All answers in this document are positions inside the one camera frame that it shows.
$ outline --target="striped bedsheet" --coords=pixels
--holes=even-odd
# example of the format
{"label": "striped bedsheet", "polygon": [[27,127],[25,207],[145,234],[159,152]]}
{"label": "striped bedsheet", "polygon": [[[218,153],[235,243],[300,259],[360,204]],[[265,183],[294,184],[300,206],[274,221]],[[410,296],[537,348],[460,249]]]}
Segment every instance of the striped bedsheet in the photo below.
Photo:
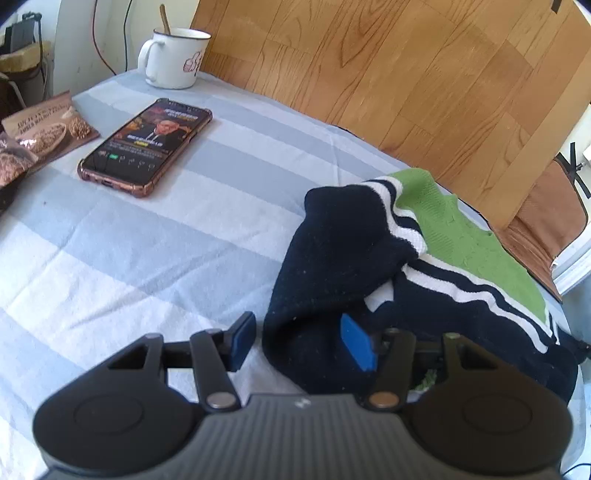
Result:
{"label": "striped bedsheet", "polygon": [[[150,197],[78,178],[78,161],[99,139],[30,177],[0,218],[2,479],[42,473],[31,433],[36,408],[136,338],[157,331],[185,340],[245,310],[261,322],[308,190],[408,168],[339,128],[206,74],[189,90],[167,91],[129,72],[74,101],[106,137],[162,96],[209,108],[214,120]],[[546,299],[565,325],[560,306]],[[196,398],[189,372],[170,378]],[[259,348],[233,380],[243,401],[298,391]],[[584,399],[571,411],[584,442]]]}

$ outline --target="wooden panel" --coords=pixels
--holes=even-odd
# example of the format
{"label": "wooden panel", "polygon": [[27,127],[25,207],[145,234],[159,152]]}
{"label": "wooden panel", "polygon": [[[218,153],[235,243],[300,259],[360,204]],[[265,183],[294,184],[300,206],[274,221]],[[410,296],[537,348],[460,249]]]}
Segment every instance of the wooden panel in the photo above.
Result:
{"label": "wooden panel", "polygon": [[204,71],[431,169],[502,227],[591,99],[591,28],[552,1],[201,0],[192,26]]}
{"label": "wooden panel", "polygon": [[280,0],[230,0],[212,52],[255,64]]}
{"label": "wooden panel", "polygon": [[289,105],[311,61],[307,53],[267,40],[246,88]]}
{"label": "wooden panel", "polygon": [[433,142],[422,128],[398,115],[379,149],[411,166],[421,166],[421,159]]}
{"label": "wooden panel", "polygon": [[462,192],[464,198],[463,182],[456,177],[494,129],[530,72],[531,66],[505,42],[451,112],[421,163],[444,187]]}
{"label": "wooden panel", "polygon": [[478,208],[480,200],[515,160],[530,135],[508,113],[504,113],[450,187],[463,188],[462,197]]}
{"label": "wooden panel", "polygon": [[496,45],[476,27],[458,27],[437,54],[400,113],[431,135],[476,81]]}
{"label": "wooden panel", "polygon": [[425,3],[458,24],[473,12],[482,0],[425,0]]}
{"label": "wooden panel", "polygon": [[339,125],[379,145],[453,24],[420,0],[411,0],[380,47],[347,104]]}
{"label": "wooden panel", "polygon": [[482,2],[448,39],[417,83],[401,113],[437,135],[530,0]]}
{"label": "wooden panel", "polygon": [[240,88],[246,87],[254,64],[228,55],[210,52],[203,61],[203,70]]}
{"label": "wooden panel", "polygon": [[269,39],[314,55],[341,0],[282,0]]}
{"label": "wooden panel", "polygon": [[572,2],[563,2],[558,14],[555,14],[550,9],[552,2],[553,0],[531,2],[507,37],[507,41],[532,66],[540,61],[574,5]]}
{"label": "wooden panel", "polygon": [[590,46],[589,24],[575,8],[509,110],[530,135],[569,84]]}
{"label": "wooden panel", "polygon": [[209,53],[212,50],[213,42],[216,39],[217,31],[220,28],[229,1],[230,0],[200,0],[199,8],[195,11],[195,15],[191,22],[191,28],[207,32],[212,36],[207,44],[207,49],[203,56],[203,63],[206,62]]}
{"label": "wooden panel", "polygon": [[324,36],[293,107],[333,123],[408,0],[345,0]]}
{"label": "wooden panel", "polygon": [[591,50],[530,141],[480,202],[481,211],[486,212],[487,220],[494,227],[502,229],[509,225],[536,179],[583,115],[591,100],[590,77]]}
{"label": "wooden panel", "polygon": [[501,45],[532,0],[481,2],[465,22],[479,28],[491,42]]}

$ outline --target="white mug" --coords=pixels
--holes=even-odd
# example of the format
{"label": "white mug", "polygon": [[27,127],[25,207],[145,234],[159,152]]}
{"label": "white mug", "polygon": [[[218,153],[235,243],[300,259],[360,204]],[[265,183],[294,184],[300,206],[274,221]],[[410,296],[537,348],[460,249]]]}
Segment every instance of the white mug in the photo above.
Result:
{"label": "white mug", "polygon": [[209,33],[191,28],[171,28],[170,35],[161,28],[142,46],[138,70],[146,82],[160,88],[188,88],[197,79]]}

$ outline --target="phone case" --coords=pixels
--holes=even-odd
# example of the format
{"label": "phone case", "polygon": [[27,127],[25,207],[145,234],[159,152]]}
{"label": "phone case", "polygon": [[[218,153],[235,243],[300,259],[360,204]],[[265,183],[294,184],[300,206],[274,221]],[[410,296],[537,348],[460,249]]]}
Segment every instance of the phone case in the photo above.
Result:
{"label": "phone case", "polygon": [[130,193],[134,197],[137,197],[137,198],[147,197],[150,193],[152,193],[154,191],[155,185],[158,183],[160,178],[162,178],[162,176],[166,173],[166,171],[170,168],[170,166],[177,159],[177,157],[187,147],[189,142],[195,137],[195,135],[197,135],[203,129],[203,127],[205,127],[205,125],[207,125],[212,120],[213,113],[210,109],[202,108],[201,110],[206,111],[208,113],[208,116],[205,117],[205,119],[197,127],[195,127],[195,129],[191,132],[191,134],[185,140],[183,140],[183,143],[181,143],[178,146],[178,148],[168,156],[168,158],[165,160],[165,162],[162,164],[162,166],[154,174],[152,179],[148,183],[146,183],[145,185],[133,184],[133,183],[130,183],[127,181],[123,181],[120,179],[115,179],[113,177],[109,177],[105,174],[98,173],[94,170],[86,169],[83,167],[82,164],[87,159],[87,157],[83,158],[78,163],[78,168],[77,168],[78,176],[82,180],[94,181],[95,183],[100,183],[101,185],[105,185],[107,187],[111,187],[116,190],[122,190],[123,192]]}

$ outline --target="walnut package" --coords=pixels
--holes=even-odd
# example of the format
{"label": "walnut package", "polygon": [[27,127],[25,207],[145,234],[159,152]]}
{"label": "walnut package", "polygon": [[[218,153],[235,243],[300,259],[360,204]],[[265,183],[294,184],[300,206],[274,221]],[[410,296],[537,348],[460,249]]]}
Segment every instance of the walnut package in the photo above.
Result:
{"label": "walnut package", "polygon": [[8,135],[39,157],[41,164],[99,136],[72,104],[70,92],[9,116],[2,120],[2,126]]}
{"label": "walnut package", "polygon": [[35,171],[38,158],[10,138],[0,134],[0,215],[11,204],[18,185],[25,176]]}

